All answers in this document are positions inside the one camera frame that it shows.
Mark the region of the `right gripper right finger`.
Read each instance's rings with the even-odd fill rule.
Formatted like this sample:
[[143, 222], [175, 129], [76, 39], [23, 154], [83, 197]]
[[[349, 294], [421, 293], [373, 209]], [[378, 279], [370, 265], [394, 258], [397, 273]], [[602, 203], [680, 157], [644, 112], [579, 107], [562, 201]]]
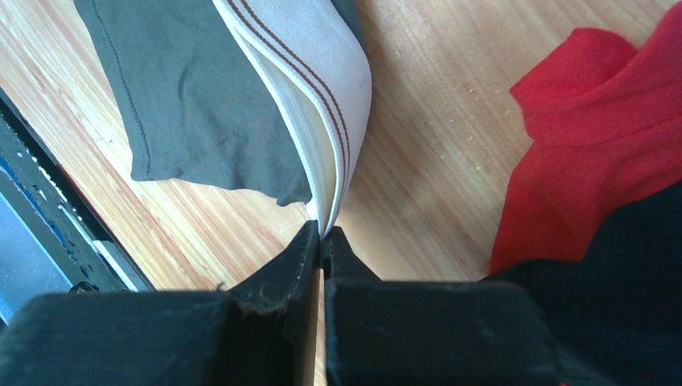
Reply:
[[381, 280], [339, 227], [322, 262], [328, 384], [559, 384], [556, 345], [521, 288]]

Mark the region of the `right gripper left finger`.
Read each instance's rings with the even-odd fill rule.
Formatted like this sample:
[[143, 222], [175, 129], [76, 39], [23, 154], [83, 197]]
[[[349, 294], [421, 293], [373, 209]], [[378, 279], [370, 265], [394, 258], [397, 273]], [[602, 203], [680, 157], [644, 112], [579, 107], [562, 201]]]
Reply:
[[30, 300], [1, 335], [4, 385], [301, 385], [314, 342], [318, 224], [230, 289]]

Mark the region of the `grey underwear white waistband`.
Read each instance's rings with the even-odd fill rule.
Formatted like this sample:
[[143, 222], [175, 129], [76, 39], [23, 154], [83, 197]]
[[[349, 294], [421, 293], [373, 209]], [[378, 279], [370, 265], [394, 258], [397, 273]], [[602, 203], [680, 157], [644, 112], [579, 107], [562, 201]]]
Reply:
[[368, 125], [352, 1], [78, 1], [136, 181], [304, 203], [333, 227]]

